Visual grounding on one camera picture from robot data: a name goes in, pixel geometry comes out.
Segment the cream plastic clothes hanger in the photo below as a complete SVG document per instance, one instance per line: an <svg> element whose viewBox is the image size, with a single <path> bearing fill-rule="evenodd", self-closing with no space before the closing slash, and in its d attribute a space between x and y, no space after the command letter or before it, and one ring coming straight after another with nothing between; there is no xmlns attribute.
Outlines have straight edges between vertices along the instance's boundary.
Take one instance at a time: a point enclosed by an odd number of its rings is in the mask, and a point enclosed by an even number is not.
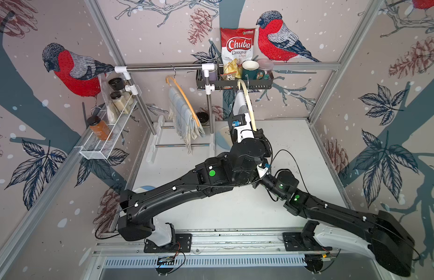
<svg viewBox="0 0 434 280"><path fill-rule="evenodd" d="M243 90L243 93L244 93L244 96L245 96L245 100L246 100L247 109L249 111L249 116L250 116L250 119L251 119L252 130L253 131L257 131L256 120L255 120L255 117L254 117L254 111L253 111L253 107L252 107L252 102L250 100L249 93L248 93L248 88L247 88L244 80L238 79L238 88Z"/></svg>

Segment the blue cream plaid scarf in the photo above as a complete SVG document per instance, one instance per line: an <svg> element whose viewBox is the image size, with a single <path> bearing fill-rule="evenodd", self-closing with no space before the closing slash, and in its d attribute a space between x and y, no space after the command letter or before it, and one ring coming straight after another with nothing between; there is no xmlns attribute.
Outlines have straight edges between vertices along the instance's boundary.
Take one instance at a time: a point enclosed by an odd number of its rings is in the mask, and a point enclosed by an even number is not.
<svg viewBox="0 0 434 280"><path fill-rule="evenodd" d="M190 109L176 87L169 89L169 119L173 121L176 133L184 141L188 154L192 154L191 141L198 137L205 137L205 131L196 123Z"/></svg>

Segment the wooden clothes hanger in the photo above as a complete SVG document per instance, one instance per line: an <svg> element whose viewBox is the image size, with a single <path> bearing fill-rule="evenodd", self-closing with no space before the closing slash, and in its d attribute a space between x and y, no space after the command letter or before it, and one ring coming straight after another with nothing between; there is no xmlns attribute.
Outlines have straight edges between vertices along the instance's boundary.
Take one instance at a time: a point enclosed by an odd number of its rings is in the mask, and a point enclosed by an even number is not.
<svg viewBox="0 0 434 280"><path fill-rule="evenodd" d="M182 97L183 97L185 103L187 104L188 108L190 109L191 115L192 115L192 117L193 117L193 119L194 119L194 121L195 121L195 123L196 123L196 126L199 127L199 126L201 125L201 123L199 122L199 119L198 119L197 115L196 115L195 112L193 111L192 105L191 105L191 103L189 102L188 98L186 97L186 95L185 95L183 89L181 88L181 86L180 86L180 85L177 83L177 81L176 81L176 68L174 67L173 64L170 64L170 66L172 67L172 69L173 69L173 71L174 71L174 75L168 75L168 76L166 77L166 83L167 83L169 86L174 85L174 86L177 88L177 90L181 93L181 95L182 95Z"/></svg>

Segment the black grey checkered scarf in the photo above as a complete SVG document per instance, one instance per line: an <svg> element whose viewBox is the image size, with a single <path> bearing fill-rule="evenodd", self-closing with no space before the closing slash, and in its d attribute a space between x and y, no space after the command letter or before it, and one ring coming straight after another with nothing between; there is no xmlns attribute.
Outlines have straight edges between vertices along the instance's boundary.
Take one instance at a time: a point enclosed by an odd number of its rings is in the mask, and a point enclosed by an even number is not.
<svg viewBox="0 0 434 280"><path fill-rule="evenodd" d="M243 90L236 92L235 100L232 106L232 112L230 116L249 114L249 108L247 105L245 93Z"/></svg>

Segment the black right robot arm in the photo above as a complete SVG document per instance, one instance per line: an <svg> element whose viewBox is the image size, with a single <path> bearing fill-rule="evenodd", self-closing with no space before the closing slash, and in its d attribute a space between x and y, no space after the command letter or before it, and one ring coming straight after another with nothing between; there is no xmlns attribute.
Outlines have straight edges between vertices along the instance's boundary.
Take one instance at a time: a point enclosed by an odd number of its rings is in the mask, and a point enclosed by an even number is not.
<svg viewBox="0 0 434 280"><path fill-rule="evenodd" d="M282 200L289 213L308 219L302 233L322 247L358 250L389 272L410 276L414 239L390 213L357 212L327 203L299 190L299 181L288 169L277 177L266 168L257 172L261 185Z"/></svg>

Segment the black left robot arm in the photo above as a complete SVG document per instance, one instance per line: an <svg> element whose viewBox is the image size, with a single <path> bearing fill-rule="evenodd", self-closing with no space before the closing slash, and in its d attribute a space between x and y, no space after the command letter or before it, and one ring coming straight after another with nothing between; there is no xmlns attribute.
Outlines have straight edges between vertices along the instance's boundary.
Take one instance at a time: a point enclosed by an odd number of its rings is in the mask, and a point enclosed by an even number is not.
<svg viewBox="0 0 434 280"><path fill-rule="evenodd" d="M128 242L148 238L158 214L183 203L225 193L235 187L256 185L262 178L258 166L265 166L272 154L262 129L243 137L229 152L210 157L184 176L153 190L121 192L120 205L125 213L119 217L118 233Z"/></svg>

